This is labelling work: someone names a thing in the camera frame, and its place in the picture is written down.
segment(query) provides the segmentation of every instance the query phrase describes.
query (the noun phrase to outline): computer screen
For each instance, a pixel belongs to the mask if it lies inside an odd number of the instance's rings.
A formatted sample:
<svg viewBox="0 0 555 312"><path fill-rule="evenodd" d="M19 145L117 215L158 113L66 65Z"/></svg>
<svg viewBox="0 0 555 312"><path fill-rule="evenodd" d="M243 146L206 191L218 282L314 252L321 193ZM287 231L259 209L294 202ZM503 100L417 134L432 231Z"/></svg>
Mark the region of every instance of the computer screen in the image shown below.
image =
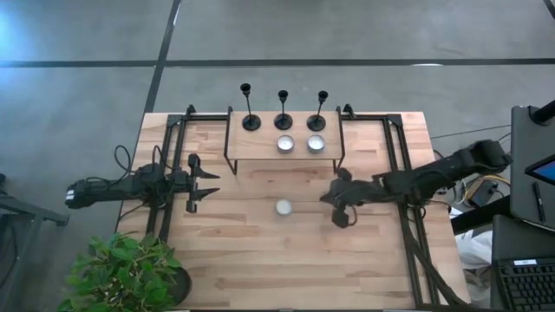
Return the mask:
<svg viewBox="0 0 555 312"><path fill-rule="evenodd" d="M555 185L555 155L528 166L526 174Z"/></svg>

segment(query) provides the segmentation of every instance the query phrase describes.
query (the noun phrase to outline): gray floor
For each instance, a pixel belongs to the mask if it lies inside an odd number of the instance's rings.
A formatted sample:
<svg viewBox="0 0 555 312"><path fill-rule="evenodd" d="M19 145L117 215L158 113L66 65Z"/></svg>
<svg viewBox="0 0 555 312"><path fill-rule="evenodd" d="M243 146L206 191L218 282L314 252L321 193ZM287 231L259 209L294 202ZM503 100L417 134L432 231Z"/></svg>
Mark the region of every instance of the gray floor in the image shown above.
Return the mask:
<svg viewBox="0 0 555 312"><path fill-rule="evenodd" d="M156 60L172 0L0 1L0 61ZM541 0L184 0L168 59L535 58L555 56L555 21ZM510 107L555 98L555 68L166 68L154 111L350 103L359 111L423 111L431 136L510 123ZM117 177L118 144L133 149L154 68L0 68L0 172L13 195L71 214L44 226L14 310L53 310L64 275L92 235L114 231L119 204L71 211L67 186ZM434 139L447 154L509 128Z"/></svg>

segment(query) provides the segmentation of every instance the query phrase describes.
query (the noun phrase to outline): plant pot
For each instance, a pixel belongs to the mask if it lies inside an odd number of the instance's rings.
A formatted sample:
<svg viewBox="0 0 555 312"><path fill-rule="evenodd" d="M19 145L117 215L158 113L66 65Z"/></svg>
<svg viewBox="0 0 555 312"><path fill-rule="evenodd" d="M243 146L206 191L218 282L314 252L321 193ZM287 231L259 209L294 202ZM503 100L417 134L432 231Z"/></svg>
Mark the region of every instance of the plant pot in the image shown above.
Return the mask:
<svg viewBox="0 0 555 312"><path fill-rule="evenodd" d="M168 289L168 293L172 296L175 305L178 305L183 302L191 292L193 280L185 269L175 268L173 270L175 270L176 274L172 275L172 277L176 284Z"/></svg>

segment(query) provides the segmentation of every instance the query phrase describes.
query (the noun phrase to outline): keyboard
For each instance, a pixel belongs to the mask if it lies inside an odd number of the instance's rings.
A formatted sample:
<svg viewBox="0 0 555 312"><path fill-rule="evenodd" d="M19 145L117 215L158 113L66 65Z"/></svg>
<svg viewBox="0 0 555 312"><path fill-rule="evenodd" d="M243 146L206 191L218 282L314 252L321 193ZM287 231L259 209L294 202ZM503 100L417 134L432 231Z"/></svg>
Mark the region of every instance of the keyboard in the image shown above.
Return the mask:
<svg viewBox="0 0 555 312"><path fill-rule="evenodd" d="M555 258L499 261L497 271L511 311L555 311Z"/></svg>

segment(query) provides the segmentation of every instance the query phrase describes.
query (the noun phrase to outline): green leaves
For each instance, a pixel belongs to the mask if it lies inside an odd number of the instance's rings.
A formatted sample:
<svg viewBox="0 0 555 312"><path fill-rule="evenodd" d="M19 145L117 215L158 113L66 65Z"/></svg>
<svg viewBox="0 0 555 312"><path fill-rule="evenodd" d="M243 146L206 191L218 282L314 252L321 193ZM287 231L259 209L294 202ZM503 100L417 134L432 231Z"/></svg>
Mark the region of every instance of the green leaves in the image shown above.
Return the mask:
<svg viewBox="0 0 555 312"><path fill-rule="evenodd" d="M108 241L93 237L89 256L77 256L66 283L73 289L59 312L165 311L173 306L174 268L170 249L152 234L137 241L115 233Z"/></svg>

